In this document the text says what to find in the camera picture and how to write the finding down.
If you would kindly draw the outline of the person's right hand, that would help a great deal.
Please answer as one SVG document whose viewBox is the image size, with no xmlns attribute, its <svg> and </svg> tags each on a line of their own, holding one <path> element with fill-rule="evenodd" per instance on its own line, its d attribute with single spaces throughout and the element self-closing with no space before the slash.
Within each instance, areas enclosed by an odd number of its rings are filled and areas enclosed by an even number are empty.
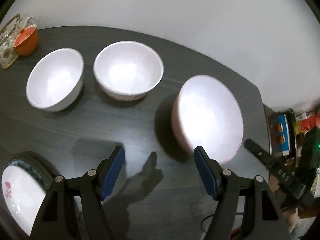
<svg viewBox="0 0 320 240">
<path fill-rule="evenodd" d="M 273 192 L 278 204 L 282 206 L 286 199 L 286 194 L 280 189 L 279 181 L 272 177 L 268 185 Z M 316 216 L 319 214 L 319 197 L 315 198 L 309 209 L 301 207 L 292 207 L 283 211 L 283 215 L 287 222 L 288 231 L 291 239 L 302 239 L 307 231 L 311 228 Z"/>
</svg>

